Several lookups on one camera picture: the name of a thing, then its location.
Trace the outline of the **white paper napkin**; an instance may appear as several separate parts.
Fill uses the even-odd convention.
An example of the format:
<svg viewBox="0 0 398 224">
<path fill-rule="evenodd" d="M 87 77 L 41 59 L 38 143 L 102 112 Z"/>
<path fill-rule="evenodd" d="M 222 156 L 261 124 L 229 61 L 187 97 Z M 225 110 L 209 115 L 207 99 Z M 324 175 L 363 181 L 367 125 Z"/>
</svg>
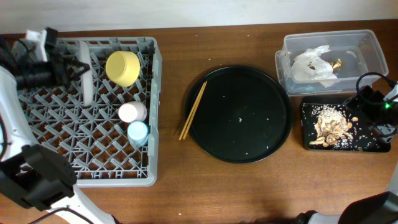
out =
<svg viewBox="0 0 398 224">
<path fill-rule="evenodd" d="M 320 57 L 330 51 L 329 45 L 307 49 L 294 58 L 289 77 L 295 83 L 319 82 L 325 88 L 334 85 L 338 82 L 338 77 L 333 73 L 330 63 Z"/>
</svg>

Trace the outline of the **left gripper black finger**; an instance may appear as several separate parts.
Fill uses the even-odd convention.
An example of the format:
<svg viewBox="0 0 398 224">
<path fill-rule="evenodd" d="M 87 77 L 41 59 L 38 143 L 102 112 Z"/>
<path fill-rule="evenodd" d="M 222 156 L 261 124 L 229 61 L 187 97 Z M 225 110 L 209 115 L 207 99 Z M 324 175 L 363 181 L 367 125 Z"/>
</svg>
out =
<svg viewBox="0 0 398 224">
<path fill-rule="evenodd" d="M 65 76 L 63 84 L 67 85 L 74 80 L 78 80 L 84 73 L 90 71 L 90 66 L 87 63 L 65 64 Z"/>
<path fill-rule="evenodd" d="M 63 61 L 65 64 L 69 66 L 75 66 L 75 67 L 89 67 L 87 63 L 81 62 L 78 60 L 76 57 L 70 57 L 70 56 L 63 56 Z"/>
</svg>

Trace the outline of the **peanut shells and rice waste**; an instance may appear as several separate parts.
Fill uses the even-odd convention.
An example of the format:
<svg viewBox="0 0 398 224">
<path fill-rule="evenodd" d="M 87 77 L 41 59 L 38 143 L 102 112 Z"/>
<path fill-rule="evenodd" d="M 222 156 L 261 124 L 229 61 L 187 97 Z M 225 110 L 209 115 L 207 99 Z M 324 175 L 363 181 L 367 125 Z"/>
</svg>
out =
<svg viewBox="0 0 398 224">
<path fill-rule="evenodd" d="M 322 145 L 324 147 L 334 146 L 342 139 L 353 139 L 349 132 L 353 130 L 355 122 L 359 121 L 359 116 L 354 115 L 347 118 L 334 108 L 323 108 L 318 115 L 318 120 L 314 125 L 316 139 L 310 141 L 310 145 Z"/>
</svg>

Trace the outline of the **gold foil wrapper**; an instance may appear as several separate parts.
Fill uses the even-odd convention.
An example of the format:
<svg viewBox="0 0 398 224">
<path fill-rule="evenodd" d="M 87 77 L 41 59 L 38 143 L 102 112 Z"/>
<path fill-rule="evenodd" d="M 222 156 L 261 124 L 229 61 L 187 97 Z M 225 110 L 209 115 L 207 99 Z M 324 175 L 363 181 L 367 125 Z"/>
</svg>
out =
<svg viewBox="0 0 398 224">
<path fill-rule="evenodd" d="M 340 70 L 343 67 L 343 61 L 340 58 L 337 61 L 329 62 L 329 64 L 331 65 L 334 72 Z"/>
</svg>

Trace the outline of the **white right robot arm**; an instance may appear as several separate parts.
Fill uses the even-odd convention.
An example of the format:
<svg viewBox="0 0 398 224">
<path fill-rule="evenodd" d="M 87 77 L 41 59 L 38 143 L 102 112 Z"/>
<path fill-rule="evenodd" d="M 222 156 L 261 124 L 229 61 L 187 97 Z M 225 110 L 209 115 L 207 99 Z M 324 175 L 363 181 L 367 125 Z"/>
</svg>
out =
<svg viewBox="0 0 398 224">
<path fill-rule="evenodd" d="M 356 96 L 344 100 L 306 96 L 300 106 L 303 145 L 309 150 L 388 152 L 397 135 L 396 97 L 370 86 L 356 87 Z M 388 191 L 351 203 L 341 215 L 316 211 L 301 213 L 296 223 L 396 223 L 397 176 Z"/>
</svg>

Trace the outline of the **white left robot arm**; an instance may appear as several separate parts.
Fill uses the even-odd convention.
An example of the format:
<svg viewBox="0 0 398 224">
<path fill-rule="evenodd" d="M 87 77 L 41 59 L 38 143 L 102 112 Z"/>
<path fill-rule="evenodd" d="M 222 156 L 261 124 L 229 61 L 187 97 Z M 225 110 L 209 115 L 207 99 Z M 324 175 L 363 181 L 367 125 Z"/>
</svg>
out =
<svg viewBox="0 0 398 224">
<path fill-rule="evenodd" d="M 67 65 L 88 64 L 64 59 L 53 37 L 37 43 L 36 62 L 14 59 L 7 42 L 1 59 L 1 193 L 24 208 L 46 210 L 68 223 L 117 223 L 100 210 L 77 186 L 71 164 L 60 154 L 38 144 L 19 103 L 23 88 L 54 86 L 72 79 Z"/>
</svg>

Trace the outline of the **light blue plastic cup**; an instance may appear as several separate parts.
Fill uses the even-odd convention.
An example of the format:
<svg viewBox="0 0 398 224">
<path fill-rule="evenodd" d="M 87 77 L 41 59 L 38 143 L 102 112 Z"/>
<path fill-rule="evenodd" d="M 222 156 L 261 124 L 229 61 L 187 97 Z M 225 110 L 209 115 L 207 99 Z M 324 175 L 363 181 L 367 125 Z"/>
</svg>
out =
<svg viewBox="0 0 398 224">
<path fill-rule="evenodd" d="M 149 128 L 142 121 L 133 121 L 127 128 L 127 138 L 137 147 L 145 146 L 148 142 Z"/>
</svg>

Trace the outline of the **pink plastic cup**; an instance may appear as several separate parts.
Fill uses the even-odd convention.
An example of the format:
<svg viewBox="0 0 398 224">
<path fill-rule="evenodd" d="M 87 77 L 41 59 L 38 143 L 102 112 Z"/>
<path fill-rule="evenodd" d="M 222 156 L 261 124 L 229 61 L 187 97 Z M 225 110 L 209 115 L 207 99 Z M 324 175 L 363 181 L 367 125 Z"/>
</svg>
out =
<svg viewBox="0 0 398 224">
<path fill-rule="evenodd" d="M 147 108 L 139 101 L 128 102 L 119 107 L 118 116 L 126 123 L 144 121 L 147 117 Z"/>
</svg>

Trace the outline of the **grey round plate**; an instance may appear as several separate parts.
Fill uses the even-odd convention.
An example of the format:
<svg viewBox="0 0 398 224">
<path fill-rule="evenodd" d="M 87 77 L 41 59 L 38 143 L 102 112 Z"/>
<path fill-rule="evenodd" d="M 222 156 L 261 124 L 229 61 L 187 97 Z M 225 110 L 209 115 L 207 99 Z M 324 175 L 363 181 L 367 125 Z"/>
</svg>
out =
<svg viewBox="0 0 398 224">
<path fill-rule="evenodd" d="M 93 102 L 94 97 L 94 84 L 93 84 L 93 73 L 91 71 L 91 55 L 90 50 L 86 42 L 79 41 L 79 60 L 89 65 L 87 72 L 81 75 L 81 90 L 83 93 L 83 106 L 90 106 Z"/>
</svg>

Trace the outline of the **yellow plastic bowl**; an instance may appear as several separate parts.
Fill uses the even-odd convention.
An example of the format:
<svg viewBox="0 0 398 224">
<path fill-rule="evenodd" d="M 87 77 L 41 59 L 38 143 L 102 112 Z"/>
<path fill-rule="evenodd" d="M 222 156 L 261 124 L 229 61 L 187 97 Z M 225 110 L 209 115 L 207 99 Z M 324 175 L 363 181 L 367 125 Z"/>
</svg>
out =
<svg viewBox="0 0 398 224">
<path fill-rule="evenodd" d="M 138 79 L 141 63 L 134 52 L 116 51 L 108 57 L 105 71 L 112 82 L 129 87 Z"/>
</svg>

